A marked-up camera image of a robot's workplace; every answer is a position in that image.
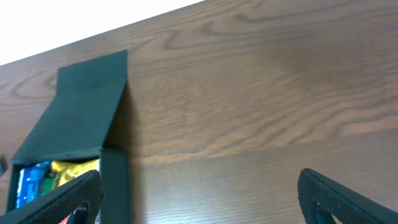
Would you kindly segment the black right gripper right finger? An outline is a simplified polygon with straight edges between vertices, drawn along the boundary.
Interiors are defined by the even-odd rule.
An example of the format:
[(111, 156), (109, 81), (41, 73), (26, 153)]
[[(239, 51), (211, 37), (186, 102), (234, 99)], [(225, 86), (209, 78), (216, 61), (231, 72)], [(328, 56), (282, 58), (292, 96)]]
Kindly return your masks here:
[(306, 223), (397, 223), (397, 212), (313, 169), (300, 171), (297, 190)]

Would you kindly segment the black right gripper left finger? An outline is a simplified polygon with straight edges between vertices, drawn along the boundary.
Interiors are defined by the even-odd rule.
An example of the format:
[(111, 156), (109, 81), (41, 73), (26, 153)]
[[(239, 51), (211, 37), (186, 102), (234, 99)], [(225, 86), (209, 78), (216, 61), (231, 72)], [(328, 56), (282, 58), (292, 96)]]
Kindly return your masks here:
[(90, 170), (1, 216), (1, 223), (60, 223), (72, 215), (72, 223), (94, 223), (103, 199), (101, 175)]

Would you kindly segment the red snack packet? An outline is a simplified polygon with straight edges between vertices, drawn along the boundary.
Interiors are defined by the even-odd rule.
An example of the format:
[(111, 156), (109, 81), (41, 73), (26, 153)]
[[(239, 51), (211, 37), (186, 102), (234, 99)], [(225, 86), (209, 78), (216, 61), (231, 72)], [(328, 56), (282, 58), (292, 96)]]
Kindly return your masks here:
[(69, 218), (70, 218), (70, 215), (68, 215), (67, 217), (65, 217), (59, 224), (67, 224)]

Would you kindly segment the green black candy bar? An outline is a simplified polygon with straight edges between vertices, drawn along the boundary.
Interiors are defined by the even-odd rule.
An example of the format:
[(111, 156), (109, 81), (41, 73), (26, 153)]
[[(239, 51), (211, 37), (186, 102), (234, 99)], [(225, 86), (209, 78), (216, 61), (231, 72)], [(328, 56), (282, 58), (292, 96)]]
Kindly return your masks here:
[(45, 178), (42, 184), (40, 194), (45, 195), (57, 187), (58, 175), (53, 175)]

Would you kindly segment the yellow snack packet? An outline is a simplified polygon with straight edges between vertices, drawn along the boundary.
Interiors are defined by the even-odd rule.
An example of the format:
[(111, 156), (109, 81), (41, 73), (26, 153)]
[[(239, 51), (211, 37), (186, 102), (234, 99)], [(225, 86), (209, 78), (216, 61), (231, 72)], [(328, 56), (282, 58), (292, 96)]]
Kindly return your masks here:
[(58, 176), (57, 187), (59, 187), (90, 170), (99, 171), (100, 160), (94, 159), (84, 163), (52, 161), (51, 170)]

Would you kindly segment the black box with lid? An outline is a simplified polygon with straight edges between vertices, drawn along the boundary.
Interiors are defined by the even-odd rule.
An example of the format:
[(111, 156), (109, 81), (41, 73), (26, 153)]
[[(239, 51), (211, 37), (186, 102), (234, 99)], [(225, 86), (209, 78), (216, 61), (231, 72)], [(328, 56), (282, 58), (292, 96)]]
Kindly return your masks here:
[(131, 221), (127, 52), (62, 67), (55, 97), (11, 159), (6, 212), (16, 208), (19, 172), (45, 161), (99, 159), (103, 199), (94, 223)]

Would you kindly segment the blue cookie pack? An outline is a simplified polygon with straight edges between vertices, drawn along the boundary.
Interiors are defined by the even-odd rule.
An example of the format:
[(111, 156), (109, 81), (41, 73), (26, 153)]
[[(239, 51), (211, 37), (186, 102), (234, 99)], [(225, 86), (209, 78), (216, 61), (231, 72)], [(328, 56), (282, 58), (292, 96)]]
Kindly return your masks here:
[(23, 207), (40, 195), (40, 188), (51, 163), (51, 161), (45, 161), (21, 169), (16, 193), (16, 208)]

